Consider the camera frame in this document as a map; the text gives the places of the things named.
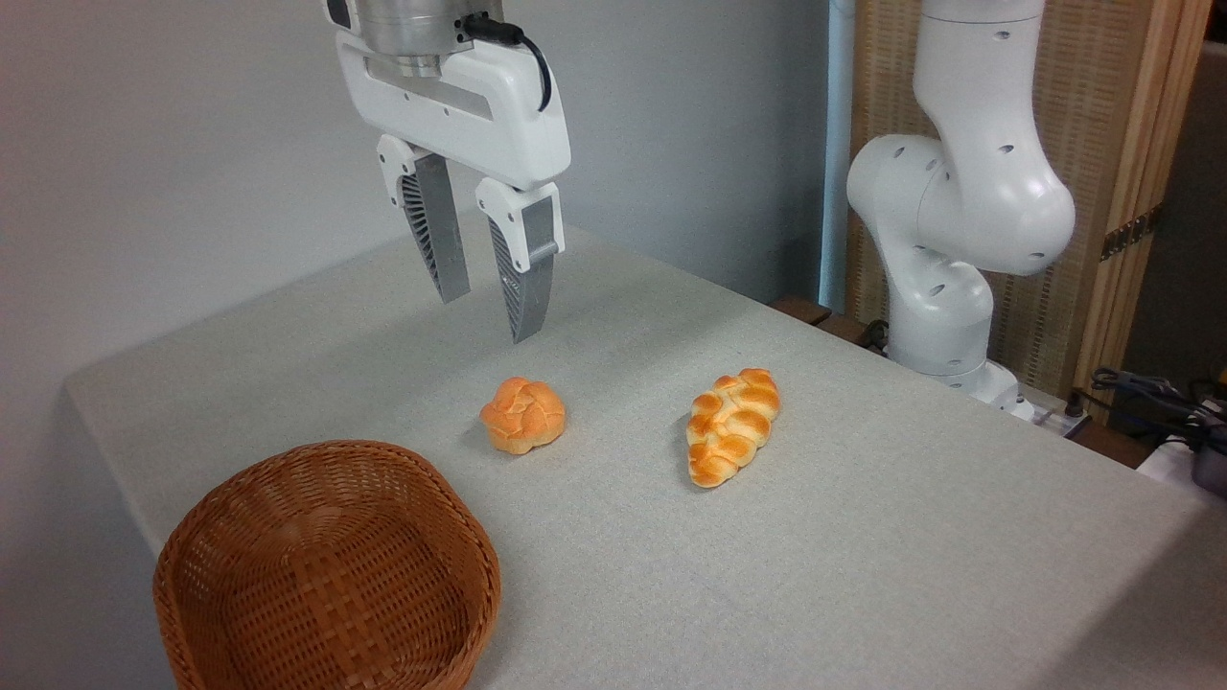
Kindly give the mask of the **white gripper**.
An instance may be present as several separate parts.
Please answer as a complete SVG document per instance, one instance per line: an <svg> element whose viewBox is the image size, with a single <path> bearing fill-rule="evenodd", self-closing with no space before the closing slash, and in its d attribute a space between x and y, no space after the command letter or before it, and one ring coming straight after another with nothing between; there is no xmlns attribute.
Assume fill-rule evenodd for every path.
<svg viewBox="0 0 1227 690"><path fill-rule="evenodd" d="M558 188L548 182L571 165L560 96L537 109L537 61L475 42L445 56L438 79L421 79L368 52L358 36L337 32L336 48L356 110L387 133L377 145L387 195L402 210L445 303L470 291L445 158L494 177L479 182L479 209L488 219L513 341L533 336L546 320L555 257L564 252Z"/></svg>

